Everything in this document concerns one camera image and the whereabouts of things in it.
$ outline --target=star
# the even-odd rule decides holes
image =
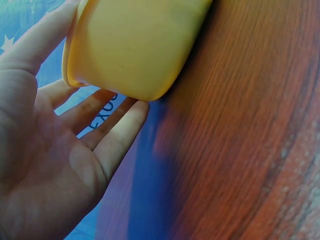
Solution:
[[[0,49],[2,49],[3,51],[10,50],[12,48],[12,45],[14,44],[14,40],[15,37],[9,39],[7,35],[4,35],[4,44],[2,45],[2,47],[0,47]]]

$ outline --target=wood grain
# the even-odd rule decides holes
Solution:
[[[124,160],[132,187],[119,190],[117,173],[119,194],[107,191],[106,202],[127,198],[102,206],[100,239],[319,240],[319,79],[319,0],[215,1],[181,76],[151,105],[144,150]],[[137,193],[159,168],[166,204],[149,207]],[[137,223],[154,218],[148,231]]]

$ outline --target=hand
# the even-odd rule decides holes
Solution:
[[[54,113],[77,89],[62,80],[38,89],[35,76],[76,8],[48,14],[0,57],[0,239],[65,237],[102,198],[148,114],[147,103],[127,98],[79,139],[114,93]]]

